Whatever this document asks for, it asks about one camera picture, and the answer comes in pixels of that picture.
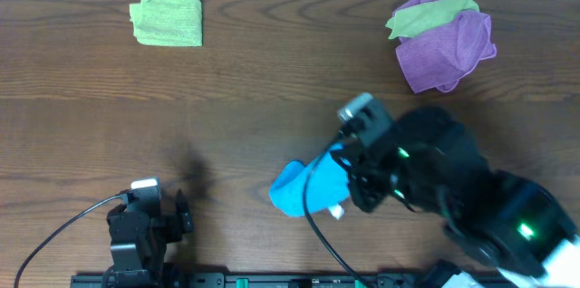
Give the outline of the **blue microfiber cloth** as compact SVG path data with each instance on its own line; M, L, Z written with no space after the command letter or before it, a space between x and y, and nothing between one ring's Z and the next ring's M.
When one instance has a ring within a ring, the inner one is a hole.
M333 160L329 152L321 154L307 166L299 160L292 160L280 172L269 190L269 196L273 205L285 215L305 215L303 189L318 159L320 162L307 187L307 209L311 214L327 210L337 220L344 215L341 203L350 196L347 172Z

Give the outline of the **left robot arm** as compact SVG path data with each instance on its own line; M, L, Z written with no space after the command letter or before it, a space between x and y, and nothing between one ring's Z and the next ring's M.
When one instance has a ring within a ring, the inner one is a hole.
M101 276L101 287L187 287L189 280L174 263L164 261L167 246L194 229L189 202L181 190L175 211L161 211L160 189L121 192L121 204L107 215L113 265Z

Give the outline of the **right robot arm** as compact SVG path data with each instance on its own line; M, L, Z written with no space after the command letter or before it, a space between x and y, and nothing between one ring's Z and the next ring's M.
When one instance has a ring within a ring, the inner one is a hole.
M544 187L494 170L467 128L426 106L397 120L362 94L338 112L345 170L354 204L371 213L393 197L410 211L441 216L443 231L465 254L520 287L579 284L578 229Z

